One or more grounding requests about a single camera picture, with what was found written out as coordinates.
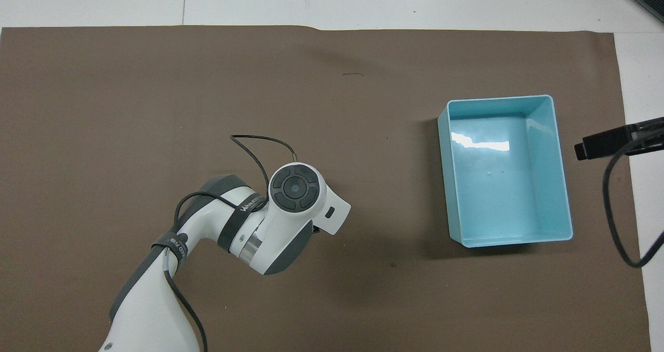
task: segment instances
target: blue plastic bin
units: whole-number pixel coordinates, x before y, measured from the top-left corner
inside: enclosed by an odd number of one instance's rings
[[[550,95],[451,100],[438,135],[452,239],[484,247],[572,238]]]

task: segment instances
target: brown paper sheet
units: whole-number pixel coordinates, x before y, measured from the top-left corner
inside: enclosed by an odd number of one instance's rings
[[[574,238],[448,235],[435,119],[456,98],[550,94]],[[295,26],[3,29],[0,349],[96,350],[117,291],[181,196],[234,173],[229,134],[279,137],[353,210],[284,273],[205,242],[175,276],[211,350],[649,350],[640,270],[614,248],[605,161],[624,124],[613,36]],[[285,149],[247,141],[271,174]],[[626,162],[614,213],[636,243]]]

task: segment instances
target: center button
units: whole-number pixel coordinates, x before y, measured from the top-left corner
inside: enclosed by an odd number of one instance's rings
[[[307,183],[300,177],[290,177],[284,184],[284,193],[290,199],[300,199],[307,193]]]

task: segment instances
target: white table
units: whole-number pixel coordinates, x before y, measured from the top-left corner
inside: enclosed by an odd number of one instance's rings
[[[664,24],[632,0],[0,0],[0,27],[176,24],[613,32],[627,123],[664,116]],[[664,151],[629,161],[643,253],[664,229]],[[664,252],[643,283],[664,352]]]

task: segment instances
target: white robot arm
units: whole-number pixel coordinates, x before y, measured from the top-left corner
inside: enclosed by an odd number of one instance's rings
[[[351,209],[305,163],[279,168],[268,189],[266,202],[237,176],[206,182],[114,300],[111,330],[100,351],[199,350],[164,271],[175,274],[200,239],[217,241],[260,274],[275,274],[297,258],[318,229],[335,234]]]

